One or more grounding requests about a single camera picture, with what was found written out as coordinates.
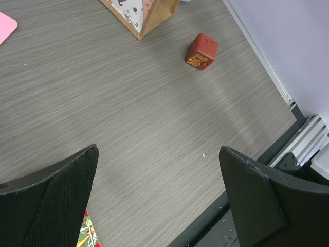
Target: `sticker on cube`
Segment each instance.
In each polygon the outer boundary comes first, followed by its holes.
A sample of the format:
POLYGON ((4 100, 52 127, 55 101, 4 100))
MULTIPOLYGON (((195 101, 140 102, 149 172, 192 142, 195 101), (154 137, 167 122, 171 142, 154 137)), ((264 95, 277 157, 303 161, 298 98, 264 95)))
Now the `sticker on cube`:
POLYGON ((215 61, 218 42, 200 33, 190 44, 186 55, 186 62, 204 70, 215 61))

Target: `red toy block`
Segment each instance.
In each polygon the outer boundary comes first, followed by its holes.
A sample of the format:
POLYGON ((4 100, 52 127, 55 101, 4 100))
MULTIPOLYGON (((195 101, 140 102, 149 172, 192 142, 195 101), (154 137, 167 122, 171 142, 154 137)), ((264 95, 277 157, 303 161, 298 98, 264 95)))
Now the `red toy block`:
POLYGON ((209 36, 200 33, 190 44, 186 55, 186 62, 204 70, 215 61, 218 43, 209 36))

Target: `pink card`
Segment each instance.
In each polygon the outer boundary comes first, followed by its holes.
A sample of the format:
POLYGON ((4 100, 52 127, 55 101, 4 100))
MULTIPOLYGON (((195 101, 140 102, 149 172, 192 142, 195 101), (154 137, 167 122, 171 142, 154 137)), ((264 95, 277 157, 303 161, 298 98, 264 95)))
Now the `pink card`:
POLYGON ((0 12, 0 44, 14 32, 17 21, 0 12))

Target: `paper bag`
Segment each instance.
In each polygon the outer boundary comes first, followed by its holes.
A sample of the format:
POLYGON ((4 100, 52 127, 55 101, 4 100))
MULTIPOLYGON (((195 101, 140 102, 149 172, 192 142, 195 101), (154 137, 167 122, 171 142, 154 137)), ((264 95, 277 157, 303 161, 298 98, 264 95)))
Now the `paper bag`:
POLYGON ((137 39, 172 16, 180 0, 101 0, 137 39))

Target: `gray wood grain table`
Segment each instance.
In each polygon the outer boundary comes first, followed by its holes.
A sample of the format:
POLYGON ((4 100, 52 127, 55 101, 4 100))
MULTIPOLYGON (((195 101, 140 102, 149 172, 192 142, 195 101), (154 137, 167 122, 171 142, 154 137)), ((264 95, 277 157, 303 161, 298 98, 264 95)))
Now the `gray wood grain table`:
POLYGON ((100 150, 103 247, 167 246, 223 191, 218 151, 258 157, 295 121, 222 1, 181 3, 141 41, 98 0, 0 0, 0 183, 100 150), (204 71, 184 61, 203 32, 204 71))

